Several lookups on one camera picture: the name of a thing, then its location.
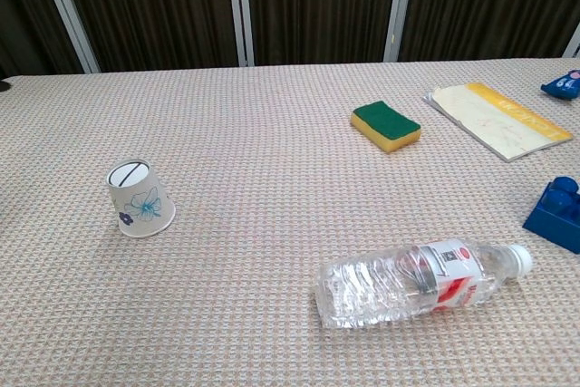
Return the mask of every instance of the bottle label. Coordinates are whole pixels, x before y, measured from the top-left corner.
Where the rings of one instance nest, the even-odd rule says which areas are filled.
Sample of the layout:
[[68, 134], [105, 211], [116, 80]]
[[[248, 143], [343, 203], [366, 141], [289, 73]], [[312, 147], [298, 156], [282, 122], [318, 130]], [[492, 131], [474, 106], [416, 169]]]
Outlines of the bottle label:
[[481, 269], [471, 250], [458, 239], [420, 247], [427, 258], [439, 298], [435, 310], [467, 305], [477, 300]]

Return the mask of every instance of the blue plastic packet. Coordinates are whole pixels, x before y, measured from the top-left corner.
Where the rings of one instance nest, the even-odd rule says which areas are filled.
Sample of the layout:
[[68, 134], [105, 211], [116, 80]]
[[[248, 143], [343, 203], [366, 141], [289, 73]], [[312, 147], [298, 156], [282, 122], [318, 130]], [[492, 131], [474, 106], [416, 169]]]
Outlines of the blue plastic packet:
[[540, 88], [558, 99], [573, 100], [580, 94], [580, 70], [572, 70], [566, 76]]

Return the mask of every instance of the blue flower design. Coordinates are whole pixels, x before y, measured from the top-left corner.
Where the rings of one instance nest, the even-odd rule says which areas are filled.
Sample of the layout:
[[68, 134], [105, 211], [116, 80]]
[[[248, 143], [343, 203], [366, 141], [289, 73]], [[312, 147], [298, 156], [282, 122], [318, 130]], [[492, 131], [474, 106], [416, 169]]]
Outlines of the blue flower design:
[[125, 204], [125, 212], [140, 221], [151, 221], [155, 217], [160, 217], [161, 199], [157, 195], [157, 187], [151, 188], [149, 192], [141, 192], [133, 195], [130, 203]]
[[123, 221], [123, 224], [130, 226], [133, 222], [133, 218], [128, 213], [119, 212], [119, 219]]

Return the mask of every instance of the curtain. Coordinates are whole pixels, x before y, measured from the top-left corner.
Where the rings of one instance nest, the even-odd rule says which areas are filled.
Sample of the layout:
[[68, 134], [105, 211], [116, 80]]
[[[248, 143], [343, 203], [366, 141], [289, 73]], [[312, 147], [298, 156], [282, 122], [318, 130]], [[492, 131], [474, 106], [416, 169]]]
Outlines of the curtain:
[[104, 72], [237, 66], [230, 0], [74, 0]]
[[53, 0], [0, 0], [0, 79], [82, 73]]
[[256, 64], [382, 60], [392, 0], [250, 0]]
[[558, 57], [579, 0], [409, 0], [400, 61]]

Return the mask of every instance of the blue object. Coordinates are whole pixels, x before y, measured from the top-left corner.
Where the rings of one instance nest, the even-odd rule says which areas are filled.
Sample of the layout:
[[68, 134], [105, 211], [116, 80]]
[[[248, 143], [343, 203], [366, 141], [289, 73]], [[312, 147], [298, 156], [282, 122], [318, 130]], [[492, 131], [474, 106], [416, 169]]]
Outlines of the blue object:
[[524, 228], [580, 253], [580, 195], [574, 179], [557, 177], [548, 183]]
[[558, 99], [573, 100], [580, 95], [580, 70], [572, 70], [566, 76], [562, 76], [548, 85], [542, 85], [540, 88], [543, 92]]

